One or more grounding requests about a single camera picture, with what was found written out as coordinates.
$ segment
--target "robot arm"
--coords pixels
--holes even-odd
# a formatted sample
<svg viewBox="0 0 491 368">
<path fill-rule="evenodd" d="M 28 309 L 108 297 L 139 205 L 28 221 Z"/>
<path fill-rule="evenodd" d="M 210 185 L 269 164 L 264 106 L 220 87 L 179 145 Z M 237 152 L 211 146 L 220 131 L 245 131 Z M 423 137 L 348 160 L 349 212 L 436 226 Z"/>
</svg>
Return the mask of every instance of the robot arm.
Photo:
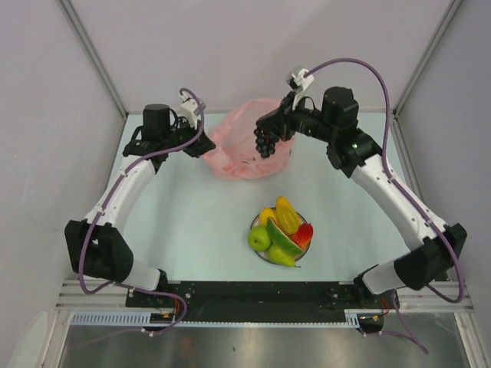
<svg viewBox="0 0 491 368">
<path fill-rule="evenodd" d="M 88 234 L 85 275 L 148 291 L 166 290 L 166 273 L 135 260 L 121 232 L 137 198 L 168 157 L 168 153 L 153 154 L 181 146 L 197 134 L 198 102 L 183 95 L 180 112 L 182 117 L 178 117 L 167 105 L 147 105 L 143 111 L 143 126 L 135 130 L 124 148 L 117 178 L 82 221 L 72 220 L 67 224 L 65 238 L 75 272 L 78 272 L 89 228 L 96 222 L 94 230 Z M 170 113 L 174 115 L 172 125 Z M 191 157 L 199 157 L 214 148 L 215 144 L 205 133 L 201 133 L 194 143 L 183 150 Z"/>
<path fill-rule="evenodd" d="M 358 103 L 351 90 L 333 87 L 325 91 L 321 110 L 305 107 L 305 90 L 312 76 L 301 69 L 288 78 L 294 89 L 280 103 L 278 109 L 258 119 L 255 130 L 256 149 L 261 156 L 270 155 L 271 145 L 279 140 L 290 140 L 302 133 L 328 144 L 327 155 L 335 169 L 341 170 L 370 194 L 396 225 L 410 253 L 386 264 L 375 265 L 354 280 L 369 294 L 408 286 L 419 290 L 439 274 L 453 266 L 450 255 L 435 228 L 443 233 L 458 257 L 466 239 L 460 225 L 448 226 L 405 186 L 392 170 L 384 170 L 382 149 L 358 128 Z M 400 183 L 409 197 L 395 187 Z M 422 207 L 428 219 L 414 208 L 411 201 Z"/>
</svg>

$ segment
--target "white enclosure wall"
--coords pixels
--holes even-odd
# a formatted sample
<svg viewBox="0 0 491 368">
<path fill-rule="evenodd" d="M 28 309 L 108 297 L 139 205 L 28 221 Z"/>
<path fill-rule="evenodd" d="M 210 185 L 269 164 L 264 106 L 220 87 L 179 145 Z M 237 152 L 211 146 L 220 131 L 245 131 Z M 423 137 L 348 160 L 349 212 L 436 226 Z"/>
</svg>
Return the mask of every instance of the white enclosure wall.
<svg viewBox="0 0 491 368">
<path fill-rule="evenodd" d="M 461 261 L 491 342 L 491 2 L 473 0 L 451 25 L 400 123 L 423 196 L 469 232 Z"/>
<path fill-rule="evenodd" d="M 286 74 L 331 58 L 361 58 L 402 94 L 451 0 L 72 0 L 125 107 L 177 103 L 186 86 L 209 110 L 283 97 Z M 310 95 L 339 84 L 381 109 L 377 81 L 354 65 L 316 76 Z"/>
<path fill-rule="evenodd" d="M 68 219 L 97 201 L 123 119 L 54 0 L 0 3 L 0 366 L 71 274 Z"/>
</svg>

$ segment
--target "pink plastic bag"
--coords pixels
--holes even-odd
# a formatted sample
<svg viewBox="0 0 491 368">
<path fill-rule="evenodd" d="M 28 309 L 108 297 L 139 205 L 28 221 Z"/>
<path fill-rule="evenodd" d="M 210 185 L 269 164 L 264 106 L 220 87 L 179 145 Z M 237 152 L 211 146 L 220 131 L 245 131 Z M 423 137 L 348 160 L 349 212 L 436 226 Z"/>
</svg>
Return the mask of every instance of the pink plastic bag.
<svg viewBox="0 0 491 368">
<path fill-rule="evenodd" d="M 288 164 L 294 139 L 276 143 L 276 152 L 263 159 L 255 150 L 255 122 L 278 108 L 279 100 L 251 100 L 228 113 L 208 132 L 216 144 L 203 158 L 219 179 L 257 179 L 282 171 Z"/>
</svg>

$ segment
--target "light blue table surface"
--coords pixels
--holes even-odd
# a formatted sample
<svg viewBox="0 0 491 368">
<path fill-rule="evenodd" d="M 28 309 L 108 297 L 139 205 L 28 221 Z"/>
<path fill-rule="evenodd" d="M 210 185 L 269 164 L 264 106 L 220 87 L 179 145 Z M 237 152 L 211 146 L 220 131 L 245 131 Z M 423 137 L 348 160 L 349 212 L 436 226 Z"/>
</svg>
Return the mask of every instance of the light blue table surface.
<svg viewBox="0 0 491 368">
<path fill-rule="evenodd" d="M 207 114 L 206 127 L 223 114 Z M 359 127 L 381 144 L 384 115 L 360 113 Z M 141 115 L 130 115 L 114 162 Z M 175 281 L 352 281 L 359 273 L 407 252 L 401 236 L 377 203 L 334 170 L 325 143 L 297 135 L 288 167 L 265 179 L 216 179 L 202 159 L 172 153 L 148 184 L 123 234 L 136 259 Z M 389 160 L 402 176 L 392 138 Z M 247 244 L 251 221 L 286 196 L 313 226 L 314 238 L 300 268 L 261 260 Z"/>
</svg>

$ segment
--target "metal frame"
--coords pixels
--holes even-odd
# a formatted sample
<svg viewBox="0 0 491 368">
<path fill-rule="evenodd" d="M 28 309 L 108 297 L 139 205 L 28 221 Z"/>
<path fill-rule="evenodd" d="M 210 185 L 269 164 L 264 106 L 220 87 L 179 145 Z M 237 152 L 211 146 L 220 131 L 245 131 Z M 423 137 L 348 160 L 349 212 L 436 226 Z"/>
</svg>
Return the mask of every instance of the metal frame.
<svg viewBox="0 0 491 368">
<path fill-rule="evenodd" d="M 103 281 L 87 281 L 87 284 L 94 288 Z M 439 291 L 450 297 L 458 294 L 458 284 L 453 281 L 434 282 L 432 285 Z M 419 313 L 453 313 L 456 318 L 457 326 L 460 330 L 463 345 L 472 368 L 489 367 L 488 352 L 483 346 L 479 325 L 476 322 L 473 305 L 466 293 L 466 296 L 460 304 L 449 304 L 437 297 L 432 291 L 424 288 L 420 291 L 413 291 L 408 288 L 400 289 L 398 292 L 400 301 L 400 310 L 405 314 Z M 71 325 L 72 318 L 77 315 L 77 323 L 85 325 L 101 325 L 101 319 L 93 318 L 89 320 L 87 316 L 101 315 L 111 316 L 137 316 L 146 315 L 148 312 L 155 312 L 154 309 L 148 308 L 127 308 L 125 301 L 127 290 L 121 287 L 110 285 L 103 289 L 99 294 L 86 295 L 80 289 L 78 281 L 65 281 L 61 289 L 60 297 L 56 304 L 58 317 L 54 325 L 53 333 L 48 338 L 49 347 L 44 359 L 43 368 L 55 368 L 61 360 L 64 348 L 64 342 L 67 337 L 68 328 Z M 172 312 L 170 308 L 163 309 L 163 312 Z M 342 324 L 308 324 L 313 328 L 349 328 L 355 327 L 357 313 L 378 313 L 379 310 L 346 310 L 346 323 Z M 114 320 L 107 325 L 117 324 L 119 326 L 134 326 L 130 318 L 125 320 Z M 305 327 L 305 324 L 225 324 L 225 323 L 186 323 L 180 324 L 181 327 Z"/>
<path fill-rule="evenodd" d="M 95 49 L 80 16 L 71 3 L 71 0 L 57 0 L 57 3 L 60 5 L 61 11 L 67 19 L 68 24 L 71 26 L 71 29 L 84 49 L 84 53 L 92 64 L 95 73 L 101 79 L 104 88 L 109 93 L 114 106 L 119 111 L 121 116 L 126 119 L 128 112 L 124 108 L 123 101 L 121 100 L 120 95 L 117 92 L 106 67 L 104 66 L 104 63 L 102 62 L 101 57 L 97 53 L 97 50 Z"/>
<path fill-rule="evenodd" d="M 110 95 L 114 106 L 120 112 L 123 118 L 127 117 L 127 111 L 124 108 L 123 102 L 112 82 L 110 76 L 104 66 L 101 58 L 99 57 L 90 37 L 88 36 L 82 21 L 77 14 L 71 0 L 57 0 L 61 7 L 68 23 L 72 27 L 77 39 L 82 45 L 87 58 L 94 67 L 98 77 L 101 79 L 102 84 L 106 88 Z M 414 171 L 414 165 L 411 162 L 410 155 L 407 150 L 406 143 L 404 141 L 404 135 L 400 129 L 399 114 L 404 108 L 410 95 L 413 93 L 415 86 L 421 79 L 427 65 L 430 63 L 433 55 L 435 54 L 440 42 L 445 36 L 447 29 L 449 28 L 455 15 L 461 8 L 464 0 L 452 0 L 441 22 L 438 24 L 436 31 L 434 32 L 426 50 L 423 53 L 417 67 L 411 75 L 410 81 L 404 89 L 404 92 L 397 102 L 394 108 L 394 119 L 391 126 L 394 142 L 396 144 L 397 153 L 400 156 L 401 164 L 403 167 L 404 175 L 409 187 L 417 194 L 417 196 L 423 200 L 423 193 L 421 191 L 420 184 L 417 179 L 417 175 Z M 90 287 L 95 287 L 101 284 L 101 281 L 88 281 L 87 284 Z M 445 295 L 456 296 L 458 293 L 458 285 L 456 282 L 436 282 L 432 284 L 438 290 L 442 291 Z M 465 347 L 467 358 L 472 368 L 489 367 L 491 359 L 489 358 L 489 352 L 483 344 L 483 338 L 479 331 L 479 324 L 476 321 L 476 315 L 474 314 L 472 302 L 466 294 L 463 302 L 460 304 L 448 304 L 436 297 L 431 291 L 424 288 L 421 291 L 412 291 L 411 289 L 401 289 L 398 291 L 400 300 L 400 309 L 403 313 L 454 313 L 457 326 L 460 330 L 460 336 Z M 127 308 L 125 307 L 127 291 L 120 287 L 109 286 L 102 292 L 96 295 L 86 295 L 80 289 L 77 281 L 66 281 L 61 289 L 60 297 L 58 299 L 55 308 L 55 322 L 50 336 L 47 337 L 45 342 L 46 349 L 44 350 L 45 356 L 43 360 L 43 368 L 57 368 L 61 356 L 63 353 L 64 344 L 67 338 L 68 329 L 71 325 L 74 316 L 77 316 L 77 323 L 101 325 L 104 324 L 104 316 L 111 315 L 132 315 L 132 316 L 144 316 L 149 312 L 155 311 L 154 309 L 142 309 L 142 308 Z M 163 312 L 172 312 L 170 309 L 163 309 Z M 346 324 L 319 324 L 309 325 L 310 327 L 353 327 L 353 316 L 356 313 L 369 313 L 371 310 L 346 310 Z M 91 319 L 91 315 L 100 315 L 103 320 Z M 195 324 L 195 323 L 182 323 L 182 327 L 294 327 L 291 324 Z"/>
<path fill-rule="evenodd" d="M 400 112 L 404 108 L 404 105 L 407 102 L 407 99 L 413 93 L 417 82 L 421 79 L 423 72 L 427 69 L 428 64 L 431 62 L 431 59 L 437 51 L 441 41 L 445 37 L 445 34 L 447 33 L 447 30 L 452 23 L 452 20 L 455 18 L 464 1 L 465 0 L 452 0 L 452 2 L 449 4 L 447 10 L 445 11 L 445 14 L 443 15 L 440 23 L 437 26 L 437 29 L 433 33 L 433 36 L 431 37 L 427 48 L 424 50 L 423 56 L 418 62 L 416 69 L 414 69 L 414 72 L 411 74 L 411 77 L 409 78 L 409 83 L 404 88 L 399 101 L 396 103 L 396 106 L 394 108 L 394 113 L 396 116 L 400 114 Z"/>
</svg>

